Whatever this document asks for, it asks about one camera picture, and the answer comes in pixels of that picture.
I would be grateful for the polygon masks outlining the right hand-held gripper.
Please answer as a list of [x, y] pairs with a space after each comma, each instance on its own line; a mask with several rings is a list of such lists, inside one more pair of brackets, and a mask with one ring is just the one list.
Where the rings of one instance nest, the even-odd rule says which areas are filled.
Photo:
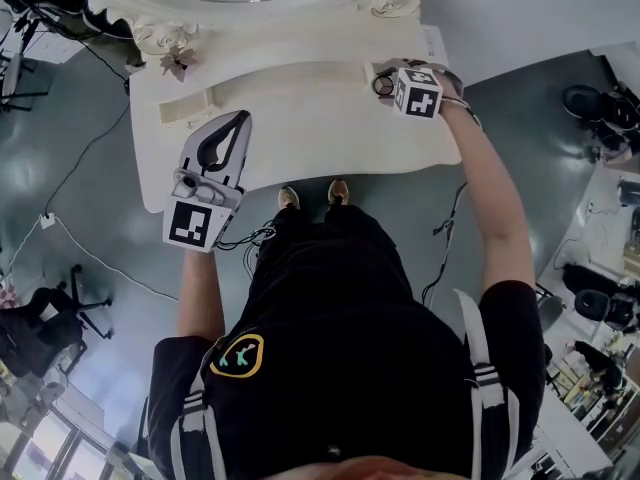
[[425, 119], [436, 117], [445, 92], [436, 77], [437, 73], [449, 79], [458, 97], [463, 94], [460, 78], [442, 64], [394, 58], [376, 64], [375, 73], [377, 76], [391, 76], [395, 73], [393, 108], [395, 113], [402, 116]]

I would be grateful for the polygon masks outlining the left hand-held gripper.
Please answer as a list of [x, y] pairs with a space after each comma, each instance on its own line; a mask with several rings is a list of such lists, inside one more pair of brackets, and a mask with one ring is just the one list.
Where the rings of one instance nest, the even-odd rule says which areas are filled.
[[[175, 185], [164, 210], [165, 243], [213, 251], [244, 198], [237, 186], [251, 131], [251, 114], [239, 110], [216, 117], [188, 137], [181, 155], [183, 169], [174, 172]], [[205, 177], [194, 173], [197, 168]]]

